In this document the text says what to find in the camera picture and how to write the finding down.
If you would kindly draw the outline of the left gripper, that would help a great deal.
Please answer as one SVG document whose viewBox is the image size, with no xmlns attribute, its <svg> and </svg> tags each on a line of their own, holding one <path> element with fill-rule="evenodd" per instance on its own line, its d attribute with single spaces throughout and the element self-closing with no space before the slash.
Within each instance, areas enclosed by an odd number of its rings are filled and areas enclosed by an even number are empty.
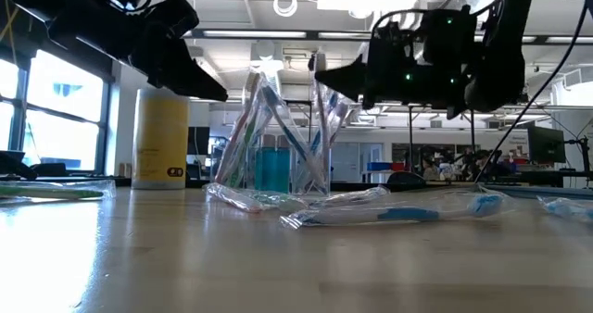
<svg viewBox="0 0 593 313">
<path fill-rule="evenodd" d="M 129 54 L 132 66 L 159 88 L 177 95 L 225 102 L 226 89 L 185 50 L 184 41 L 175 39 L 162 24 L 149 23 Z"/>
</svg>

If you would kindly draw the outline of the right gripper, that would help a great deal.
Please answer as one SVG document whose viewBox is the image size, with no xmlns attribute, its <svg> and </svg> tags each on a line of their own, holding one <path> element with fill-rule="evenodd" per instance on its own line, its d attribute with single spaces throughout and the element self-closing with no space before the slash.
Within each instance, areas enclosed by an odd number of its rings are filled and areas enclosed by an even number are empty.
<svg viewBox="0 0 593 313">
<path fill-rule="evenodd" d="M 317 71 L 315 80 L 354 102 L 394 100 L 445 109 L 453 119 L 466 111 L 465 69 L 474 49 L 477 17 L 468 9 L 418 9 L 415 29 L 393 21 L 408 10 L 392 11 L 372 26 L 366 64 L 358 56 L 349 65 Z"/>
</svg>

